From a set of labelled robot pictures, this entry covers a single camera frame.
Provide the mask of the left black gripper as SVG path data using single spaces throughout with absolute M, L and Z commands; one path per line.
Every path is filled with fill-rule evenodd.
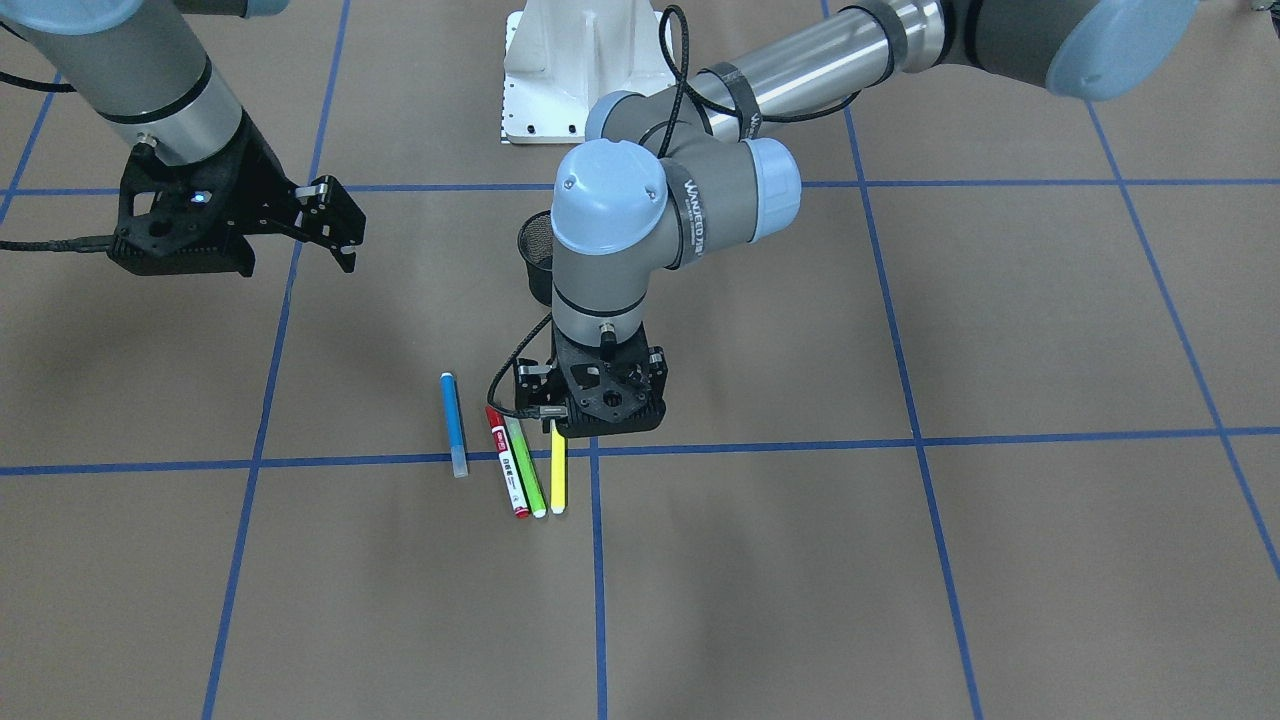
M 607 348 L 580 345 L 558 328 L 550 360 L 521 357 L 515 370 L 515 409 L 556 425 L 566 438 L 648 432 L 666 416 L 668 366 L 664 350 L 650 346 L 645 328 Z

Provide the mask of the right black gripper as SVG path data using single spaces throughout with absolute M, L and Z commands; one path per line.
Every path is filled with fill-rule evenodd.
M 255 255 L 247 236 L 285 234 L 329 249 L 344 273 L 355 272 L 364 210 L 334 176 L 298 188 L 252 120 L 242 120 L 230 142 L 202 161 L 170 167 L 157 150 L 157 142 L 141 140 L 125 163 L 108 250 L 116 265 L 136 275 L 250 277 Z

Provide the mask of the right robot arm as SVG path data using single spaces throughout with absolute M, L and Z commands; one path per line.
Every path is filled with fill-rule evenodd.
M 186 22 L 250 18 L 283 1 L 5 1 L 36 47 L 131 146 L 115 228 L 10 250 L 105 252 L 137 275 L 250 277 L 252 234 L 315 243 L 352 272 L 366 217 L 333 176 L 297 184 Z

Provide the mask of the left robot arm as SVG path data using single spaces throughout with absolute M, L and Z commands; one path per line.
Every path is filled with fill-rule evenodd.
M 506 415 L 567 438 L 660 424 L 668 366 L 643 327 L 652 274 L 795 220 L 800 170 L 772 129 L 945 64 L 1106 101 L 1151 76 L 1196 12 L 1194 1 L 850 1 L 698 72 L 686 46 L 663 46 L 673 85 L 599 99 L 584 142 L 559 164 L 549 210 L 521 229 L 531 295 L 549 307 L 550 356 L 509 356 Z

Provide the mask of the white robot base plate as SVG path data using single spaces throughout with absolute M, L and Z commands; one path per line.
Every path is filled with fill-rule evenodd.
M 577 143 L 595 102 L 671 85 L 649 1 L 527 1 L 506 19 L 500 140 Z

